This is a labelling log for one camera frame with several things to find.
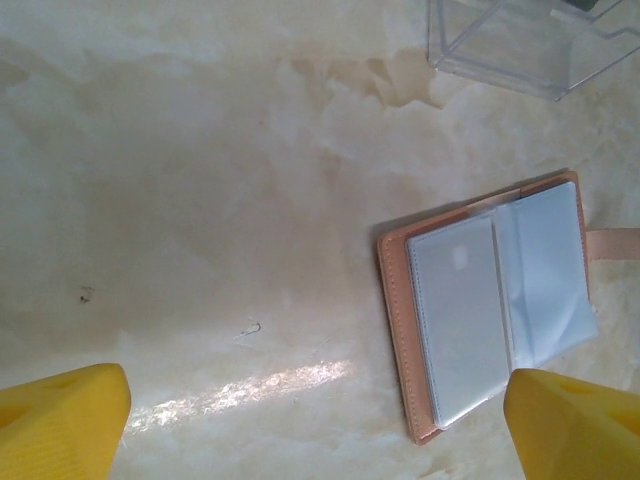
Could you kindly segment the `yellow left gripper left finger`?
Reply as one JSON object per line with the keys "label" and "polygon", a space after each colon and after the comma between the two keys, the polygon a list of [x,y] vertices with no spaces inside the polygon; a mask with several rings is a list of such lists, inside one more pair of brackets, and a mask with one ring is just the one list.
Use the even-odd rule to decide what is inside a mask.
{"label": "yellow left gripper left finger", "polygon": [[106,479],[131,409],[122,366],[86,366],[1,391],[3,479]]}

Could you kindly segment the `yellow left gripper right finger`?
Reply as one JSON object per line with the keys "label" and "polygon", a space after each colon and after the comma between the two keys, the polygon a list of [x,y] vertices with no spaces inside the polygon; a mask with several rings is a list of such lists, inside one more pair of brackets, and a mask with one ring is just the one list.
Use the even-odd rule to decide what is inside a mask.
{"label": "yellow left gripper right finger", "polygon": [[639,477],[637,394],[517,369],[503,410],[527,479]]}

